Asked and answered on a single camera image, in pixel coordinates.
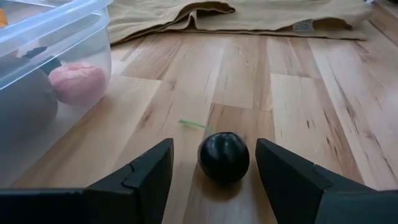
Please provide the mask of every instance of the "black ball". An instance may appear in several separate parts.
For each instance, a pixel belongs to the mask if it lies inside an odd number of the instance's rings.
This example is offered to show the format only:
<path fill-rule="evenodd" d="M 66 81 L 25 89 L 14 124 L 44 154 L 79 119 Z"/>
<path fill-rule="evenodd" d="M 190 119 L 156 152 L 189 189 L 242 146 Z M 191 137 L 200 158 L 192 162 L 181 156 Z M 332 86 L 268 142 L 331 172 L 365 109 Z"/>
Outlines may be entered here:
<path fill-rule="evenodd" d="M 233 184 L 249 169 L 249 151 L 235 133 L 216 133 L 203 140 L 198 149 L 199 165 L 204 173 L 220 185 Z"/>

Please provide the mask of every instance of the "tag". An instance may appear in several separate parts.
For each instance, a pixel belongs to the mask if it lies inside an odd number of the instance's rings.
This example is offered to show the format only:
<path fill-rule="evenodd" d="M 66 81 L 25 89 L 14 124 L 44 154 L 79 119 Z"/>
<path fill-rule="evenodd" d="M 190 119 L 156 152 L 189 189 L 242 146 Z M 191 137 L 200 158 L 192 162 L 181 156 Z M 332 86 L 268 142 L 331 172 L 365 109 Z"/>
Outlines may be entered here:
<path fill-rule="evenodd" d="M 293 24 L 293 31 L 295 32 L 313 32 L 312 19 L 306 21 L 296 22 Z"/>

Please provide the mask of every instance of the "beige cloth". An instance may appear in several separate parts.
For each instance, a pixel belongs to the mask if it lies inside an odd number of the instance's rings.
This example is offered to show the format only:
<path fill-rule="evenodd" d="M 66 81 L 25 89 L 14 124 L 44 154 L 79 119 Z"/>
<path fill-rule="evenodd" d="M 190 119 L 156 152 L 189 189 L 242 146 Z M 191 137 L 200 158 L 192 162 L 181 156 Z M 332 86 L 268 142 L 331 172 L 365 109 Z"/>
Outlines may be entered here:
<path fill-rule="evenodd" d="M 182 30 L 365 39 L 355 28 L 371 14 L 362 0 L 114 0 L 108 6 L 112 44 Z M 313 21 L 313 31 L 293 24 Z"/>

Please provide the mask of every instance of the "green thread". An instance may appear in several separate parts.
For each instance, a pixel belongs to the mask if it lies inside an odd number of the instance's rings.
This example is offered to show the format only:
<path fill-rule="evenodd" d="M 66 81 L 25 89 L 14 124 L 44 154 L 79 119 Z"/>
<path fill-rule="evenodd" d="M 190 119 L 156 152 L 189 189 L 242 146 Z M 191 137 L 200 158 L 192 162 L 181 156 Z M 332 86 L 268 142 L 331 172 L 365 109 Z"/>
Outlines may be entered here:
<path fill-rule="evenodd" d="M 192 121 L 187 121 L 187 120 L 184 120 L 184 119 L 181 119 L 180 121 L 178 121 L 178 123 L 187 124 L 187 125 L 192 125 L 192 126 L 196 126 L 196 127 L 199 127 L 199 128 L 203 128 L 209 134 L 213 134 L 213 130 L 211 130 L 211 128 L 209 128 L 206 125 L 198 124 L 198 123 L 195 123 L 195 122 L 192 122 Z"/>

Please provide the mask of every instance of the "plastic container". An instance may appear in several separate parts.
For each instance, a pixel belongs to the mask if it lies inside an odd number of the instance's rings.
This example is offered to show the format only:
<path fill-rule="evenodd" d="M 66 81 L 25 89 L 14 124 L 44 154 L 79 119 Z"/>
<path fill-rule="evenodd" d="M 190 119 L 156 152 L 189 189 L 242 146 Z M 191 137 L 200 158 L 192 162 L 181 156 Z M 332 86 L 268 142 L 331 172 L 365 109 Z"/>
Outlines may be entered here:
<path fill-rule="evenodd" d="M 0 29 L 0 187 L 12 185 L 104 95 L 111 1 L 0 1 L 8 19 Z M 70 80 L 65 67 L 82 64 L 100 84 Z"/>

